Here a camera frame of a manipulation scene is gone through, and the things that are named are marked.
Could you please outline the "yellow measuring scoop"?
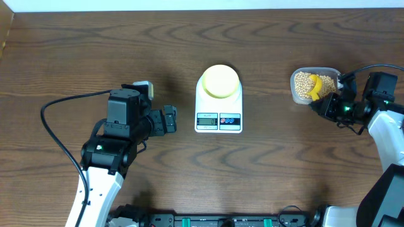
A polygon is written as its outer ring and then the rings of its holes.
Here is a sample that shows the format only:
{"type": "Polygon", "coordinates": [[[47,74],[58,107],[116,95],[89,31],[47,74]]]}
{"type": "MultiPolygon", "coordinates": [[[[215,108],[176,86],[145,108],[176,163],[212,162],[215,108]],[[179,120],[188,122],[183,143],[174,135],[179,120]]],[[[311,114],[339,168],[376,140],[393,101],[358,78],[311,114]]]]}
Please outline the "yellow measuring scoop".
{"type": "Polygon", "coordinates": [[[309,78],[314,82],[314,87],[312,90],[307,92],[307,94],[312,98],[313,101],[319,100],[319,92],[323,86],[323,82],[317,74],[311,74],[309,78]]]}

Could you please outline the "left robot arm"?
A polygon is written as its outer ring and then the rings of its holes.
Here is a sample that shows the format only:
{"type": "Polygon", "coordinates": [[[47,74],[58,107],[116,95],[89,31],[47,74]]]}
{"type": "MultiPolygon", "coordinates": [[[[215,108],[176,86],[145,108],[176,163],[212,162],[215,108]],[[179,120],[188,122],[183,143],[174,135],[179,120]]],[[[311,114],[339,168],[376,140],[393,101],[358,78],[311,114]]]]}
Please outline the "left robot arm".
{"type": "Polygon", "coordinates": [[[67,226],[105,226],[138,145],[177,130],[177,109],[152,109],[153,84],[138,81],[110,91],[107,117],[96,123],[81,149],[86,186],[78,185],[67,226]]]}

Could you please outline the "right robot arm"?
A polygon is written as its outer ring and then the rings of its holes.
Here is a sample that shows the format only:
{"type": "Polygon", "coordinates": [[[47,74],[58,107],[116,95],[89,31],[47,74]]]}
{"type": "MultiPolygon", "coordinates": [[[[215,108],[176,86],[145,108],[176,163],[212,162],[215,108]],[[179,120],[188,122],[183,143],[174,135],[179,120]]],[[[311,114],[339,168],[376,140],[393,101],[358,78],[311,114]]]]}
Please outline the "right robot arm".
{"type": "Polygon", "coordinates": [[[310,103],[319,116],[368,132],[383,173],[357,207],[327,206],[320,226],[403,226],[403,105],[395,103],[397,76],[370,73],[361,100],[356,100],[355,75],[341,77],[338,93],[310,103]]]}

